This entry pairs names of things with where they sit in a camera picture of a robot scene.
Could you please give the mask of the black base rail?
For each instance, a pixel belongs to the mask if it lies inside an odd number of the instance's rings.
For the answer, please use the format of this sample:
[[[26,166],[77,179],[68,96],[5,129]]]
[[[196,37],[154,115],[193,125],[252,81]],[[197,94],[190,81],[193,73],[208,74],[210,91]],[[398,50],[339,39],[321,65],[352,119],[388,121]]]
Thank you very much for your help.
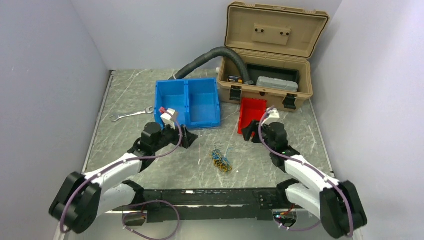
[[[274,188],[145,189],[143,206],[120,206],[119,211],[143,210],[148,223],[181,220],[256,219],[271,221],[291,203]]]

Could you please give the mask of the silver combination wrench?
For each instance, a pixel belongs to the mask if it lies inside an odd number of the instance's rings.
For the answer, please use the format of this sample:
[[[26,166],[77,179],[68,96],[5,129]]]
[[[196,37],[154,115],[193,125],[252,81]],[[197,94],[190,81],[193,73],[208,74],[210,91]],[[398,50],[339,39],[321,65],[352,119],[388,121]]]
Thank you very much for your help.
[[[152,114],[154,112],[154,107],[149,106],[143,110],[138,110],[134,112],[128,112],[128,113],[113,113],[109,117],[111,118],[112,122],[117,122],[118,120],[122,118],[137,116],[137,115],[144,115],[144,114]]]

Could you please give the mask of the blue two-compartment bin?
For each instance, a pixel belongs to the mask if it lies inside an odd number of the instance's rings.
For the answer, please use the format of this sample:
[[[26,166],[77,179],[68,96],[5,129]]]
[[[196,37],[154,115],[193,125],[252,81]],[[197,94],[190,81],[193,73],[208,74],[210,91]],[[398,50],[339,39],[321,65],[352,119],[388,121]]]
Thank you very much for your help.
[[[214,77],[156,81],[153,116],[164,127],[162,107],[176,110],[177,121],[188,129],[221,125],[221,104]]]

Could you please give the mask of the red plastic bin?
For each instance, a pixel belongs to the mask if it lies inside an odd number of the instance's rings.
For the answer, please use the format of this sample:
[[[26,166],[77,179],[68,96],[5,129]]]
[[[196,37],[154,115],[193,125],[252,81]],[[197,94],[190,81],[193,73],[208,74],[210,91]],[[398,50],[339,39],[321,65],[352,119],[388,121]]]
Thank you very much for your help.
[[[266,109],[266,100],[243,97],[241,99],[237,133],[241,135],[242,129],[246,128],[252,120],[259,121]]]

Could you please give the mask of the small colourful box in toolbox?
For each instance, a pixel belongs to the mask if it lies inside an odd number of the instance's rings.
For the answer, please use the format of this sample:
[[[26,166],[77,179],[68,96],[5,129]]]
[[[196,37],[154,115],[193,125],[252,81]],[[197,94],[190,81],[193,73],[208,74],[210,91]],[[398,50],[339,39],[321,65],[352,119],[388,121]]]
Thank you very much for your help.
[[[243,83],[243,80],[241,79],[240,76],[229,75],[227,77],[227,80],[228,82],[231,82],[231,83],[241,83],[241,84]]]

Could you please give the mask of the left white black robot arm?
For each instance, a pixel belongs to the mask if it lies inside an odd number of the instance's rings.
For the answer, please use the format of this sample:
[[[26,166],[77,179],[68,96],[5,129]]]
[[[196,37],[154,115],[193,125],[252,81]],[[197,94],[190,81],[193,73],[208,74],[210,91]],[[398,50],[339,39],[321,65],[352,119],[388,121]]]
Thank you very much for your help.
[[[57,219],[64,232],[85,232],[100,215],[127,206],[139,209],[144,203],[144,188],[128,178],[146,170],[159,150],[172,144],[188,149],[198,135],[185,125],[161,127],[149,122],[133,146],[119,159],[91,172],[73,172],[64,180],[48,213]]]

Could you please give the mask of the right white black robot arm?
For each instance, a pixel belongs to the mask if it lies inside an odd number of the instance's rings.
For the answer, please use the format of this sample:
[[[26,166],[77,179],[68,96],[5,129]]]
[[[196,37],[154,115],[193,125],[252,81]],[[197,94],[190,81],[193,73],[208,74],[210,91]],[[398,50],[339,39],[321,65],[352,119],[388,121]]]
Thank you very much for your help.
[[[252,120],[241,129],[245,141],[263,144],[275,167],[292,176],[276,187],[275,200],[282,207],[298,205],[320,220],[334,239],[352,236],[368,223],[355,185],[328,176],[289,145],[283,123]]]

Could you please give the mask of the grey plastic case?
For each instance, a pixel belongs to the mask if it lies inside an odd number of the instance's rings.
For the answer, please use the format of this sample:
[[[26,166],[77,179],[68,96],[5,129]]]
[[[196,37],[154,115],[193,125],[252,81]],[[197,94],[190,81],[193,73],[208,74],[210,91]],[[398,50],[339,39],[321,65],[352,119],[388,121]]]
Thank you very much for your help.
[[[294,81],[282,80],[265,76],[258,77],[256,86],[285,90],[290,92],[297,92],[299,88],[299,85]]]

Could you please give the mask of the tan open toolbox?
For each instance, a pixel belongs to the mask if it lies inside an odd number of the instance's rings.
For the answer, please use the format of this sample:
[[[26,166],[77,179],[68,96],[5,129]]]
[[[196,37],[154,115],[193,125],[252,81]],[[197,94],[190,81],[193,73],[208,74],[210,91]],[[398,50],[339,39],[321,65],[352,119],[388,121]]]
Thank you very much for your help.
[[[262,99],[267,106],[295,112],[313,96],[312,57],[330,16],[325,11],[288,6],[233,2],[227,8],[224,45],[244,63],[299,70],[297,91],[228,82],[239,70],[223,58],[217,76],[222,102],[240,104],[242,98]]]

